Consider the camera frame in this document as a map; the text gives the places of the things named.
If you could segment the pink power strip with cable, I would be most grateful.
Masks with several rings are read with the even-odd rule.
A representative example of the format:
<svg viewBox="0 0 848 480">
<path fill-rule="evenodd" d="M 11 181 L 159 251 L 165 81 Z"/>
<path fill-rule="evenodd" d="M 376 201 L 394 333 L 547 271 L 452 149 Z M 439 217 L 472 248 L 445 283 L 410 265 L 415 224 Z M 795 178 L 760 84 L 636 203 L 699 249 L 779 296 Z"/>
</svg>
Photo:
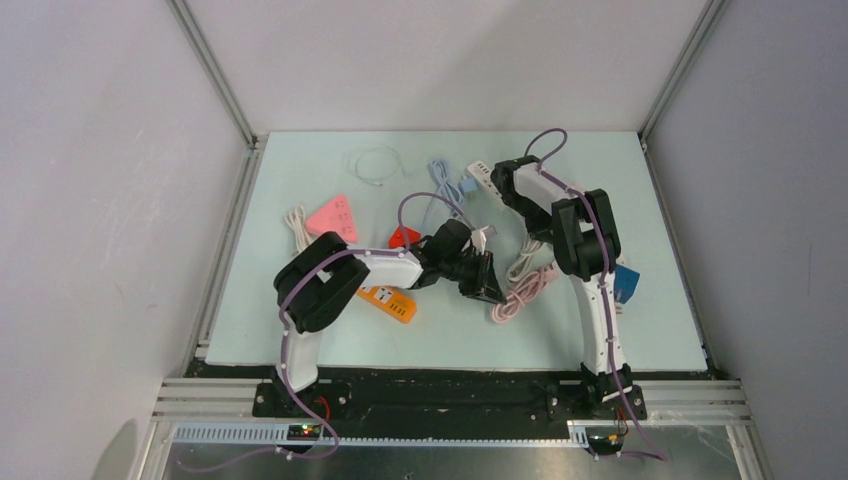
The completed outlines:
<svg viewBox="0 0 848 480">
<path fill-rule="evenodd" d="M 533 302 L 559 276 L 553 264 L 531 270 L 514 282 L 506 294 L 506 302 L 495 305 L 490 312 L 496 324 L 509 322 Z"/>
</svg>

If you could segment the red cube socket adapter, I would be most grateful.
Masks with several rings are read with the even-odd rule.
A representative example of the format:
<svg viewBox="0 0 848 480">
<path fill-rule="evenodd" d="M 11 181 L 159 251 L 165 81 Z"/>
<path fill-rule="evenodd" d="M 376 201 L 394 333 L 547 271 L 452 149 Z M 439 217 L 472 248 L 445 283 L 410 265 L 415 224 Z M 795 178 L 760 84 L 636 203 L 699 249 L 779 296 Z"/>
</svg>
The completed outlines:
<svg viewBox="0 0 848 480">
<path fill-rule="evenodd" d="M 390 249 L 409 249 L 421 240 L 421 234 L 411 228 L 398 226 L 388 239 Z"/>
</svg>

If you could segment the blue cube socket adapter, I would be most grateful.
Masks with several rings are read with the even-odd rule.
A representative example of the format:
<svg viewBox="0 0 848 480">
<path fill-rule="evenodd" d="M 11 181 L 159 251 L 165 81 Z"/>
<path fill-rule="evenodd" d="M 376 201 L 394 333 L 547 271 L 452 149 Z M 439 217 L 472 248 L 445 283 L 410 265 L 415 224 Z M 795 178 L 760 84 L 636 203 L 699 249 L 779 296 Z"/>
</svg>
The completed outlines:
<svg viewBox="0 0 848 480">
<path fill-rule="evenodd" d="M 613 285 L 614 298 L 617 304 L 626 304 L 635 294 L 641 274 L 628 266 L 618 264 L 615 269 Z"/>
</svg>

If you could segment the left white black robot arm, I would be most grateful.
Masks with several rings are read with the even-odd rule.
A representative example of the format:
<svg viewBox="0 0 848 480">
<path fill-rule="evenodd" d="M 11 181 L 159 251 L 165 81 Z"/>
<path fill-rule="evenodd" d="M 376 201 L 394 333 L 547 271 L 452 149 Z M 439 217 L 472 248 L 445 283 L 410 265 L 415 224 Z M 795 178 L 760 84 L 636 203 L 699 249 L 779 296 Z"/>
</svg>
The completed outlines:
<svg viewBox="0 0 848 480">
<path fill-rule="evenodd" d="M 487 248 L 496 234 L 492 225 L 473 228 L 449 219 L 434 234 L 394 249 L 356 247 L 333 231 L 319 236 L 273 280 L 283 324 L 277 403 L 292 416 L 313 408 L 321 333 L 366 287 L 418 290 L 446 279 L 465 298 L 504 304 Z"/>
</svg>

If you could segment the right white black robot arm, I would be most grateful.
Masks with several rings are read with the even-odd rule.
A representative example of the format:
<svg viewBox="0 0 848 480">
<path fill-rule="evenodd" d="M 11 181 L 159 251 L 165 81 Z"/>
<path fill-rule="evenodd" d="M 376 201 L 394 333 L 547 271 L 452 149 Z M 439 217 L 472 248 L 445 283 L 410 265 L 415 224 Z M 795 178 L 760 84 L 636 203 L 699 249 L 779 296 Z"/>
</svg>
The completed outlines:
<svg viewBox="0 0 848 480">
<path fill-rule="evenodd" d="M 554 255 L 536 269 L 530 269 L 529 255 L 517 258 L 521 271 L 509 274 L 506 301 L 493 308 L 493 321 L 511 320 L 559 274 L 571 282 L 578 303 L 580 381 L 544 387 L 549 417 L 646 419 L 642 391 L 619 340 L 614 281 L 621 243 L 608 194 L 567 186 L 532 155 L 497 163 L 490 179 L 504 205 L 523 219 L 528 240 L 549 245 Z"/>
</svg>

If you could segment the orange power strip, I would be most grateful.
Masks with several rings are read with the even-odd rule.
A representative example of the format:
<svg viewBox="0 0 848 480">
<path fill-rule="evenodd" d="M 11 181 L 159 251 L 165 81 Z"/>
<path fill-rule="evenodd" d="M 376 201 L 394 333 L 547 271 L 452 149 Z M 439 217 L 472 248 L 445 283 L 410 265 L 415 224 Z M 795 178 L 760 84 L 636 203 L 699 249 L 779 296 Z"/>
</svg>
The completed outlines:
<svg viewBox="0 0 848 480">
<path fill-rule="evenodd" d="M 357 295 L 402 324 L 410 323 L 417 313 L 416 302 L 393 287 L 364 287 L 357 291 Z"/>
</svg>

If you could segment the pink triangular power strip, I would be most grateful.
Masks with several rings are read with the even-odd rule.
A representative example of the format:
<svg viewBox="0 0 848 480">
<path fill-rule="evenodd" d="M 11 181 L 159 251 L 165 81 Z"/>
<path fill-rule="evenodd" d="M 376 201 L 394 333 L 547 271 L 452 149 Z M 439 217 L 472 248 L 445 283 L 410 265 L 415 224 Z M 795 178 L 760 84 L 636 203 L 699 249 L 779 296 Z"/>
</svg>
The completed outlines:
<svg viewBox="0 0 848 480">
<path fill-rule="evenodd" d="M 344 194 L 334 196 L 307 217 L 304 226 L 306 232 L 315 237 L 335 232 L 347 243 L 356 244 L 359 240 L 352 209 Z"/>
</svg>

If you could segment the aluminium frame rail front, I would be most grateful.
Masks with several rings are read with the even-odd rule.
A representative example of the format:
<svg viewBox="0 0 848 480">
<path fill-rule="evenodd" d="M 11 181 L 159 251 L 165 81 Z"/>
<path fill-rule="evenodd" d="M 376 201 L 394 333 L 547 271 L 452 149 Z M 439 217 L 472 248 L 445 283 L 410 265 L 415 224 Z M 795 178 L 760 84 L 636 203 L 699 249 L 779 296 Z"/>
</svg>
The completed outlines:
<svg viewBox="0 0 848 480">
<path fill-rule="evenodd" d="M 252 420 L 259 379 L 168 378 L 154 406 L 156 420 Z M 638 380 L 648 423 L 752 425 L 748 399 L 738 380 Z"/>
</svg>

